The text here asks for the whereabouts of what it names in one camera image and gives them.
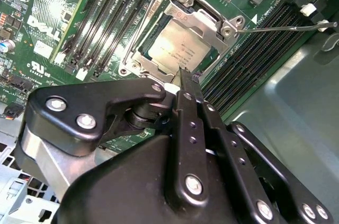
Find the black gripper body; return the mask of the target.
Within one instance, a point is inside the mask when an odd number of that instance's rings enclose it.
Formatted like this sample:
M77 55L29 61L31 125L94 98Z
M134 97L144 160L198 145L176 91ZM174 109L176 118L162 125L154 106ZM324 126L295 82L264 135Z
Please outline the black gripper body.
M67 190L58 223L251 223L232 151L241 145L206 105L177 107L172 136L100 164Z

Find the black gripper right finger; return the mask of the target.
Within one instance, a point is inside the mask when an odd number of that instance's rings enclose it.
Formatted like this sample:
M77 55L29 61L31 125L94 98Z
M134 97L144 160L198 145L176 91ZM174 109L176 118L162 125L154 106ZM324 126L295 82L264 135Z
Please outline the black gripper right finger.
M242 123L225 125L192 76L207 145L240 223L333 223L329 210Z

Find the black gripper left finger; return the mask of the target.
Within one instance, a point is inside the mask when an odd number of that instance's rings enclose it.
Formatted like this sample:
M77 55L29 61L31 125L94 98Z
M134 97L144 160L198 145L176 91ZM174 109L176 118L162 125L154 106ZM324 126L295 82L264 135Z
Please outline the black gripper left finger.
M192 75L166 90L149 78L42 87L28 98L18 145L58 200L83 174L155 136L172 136L177 107L199 106Z

